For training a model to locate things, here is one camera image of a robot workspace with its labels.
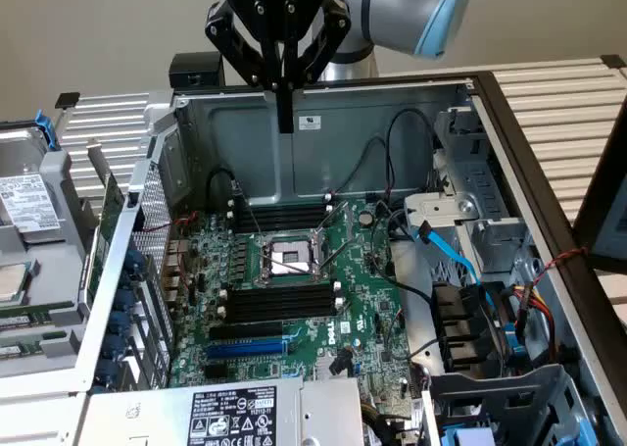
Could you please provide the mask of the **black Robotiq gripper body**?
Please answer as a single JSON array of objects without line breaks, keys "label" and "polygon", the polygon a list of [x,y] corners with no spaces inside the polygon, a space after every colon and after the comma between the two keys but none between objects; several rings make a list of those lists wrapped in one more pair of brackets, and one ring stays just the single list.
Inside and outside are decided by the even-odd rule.
[{"label": "black Robotiq gripper body", "polygon": [[301,40],[323,0],[227,0],[255,40]]}]

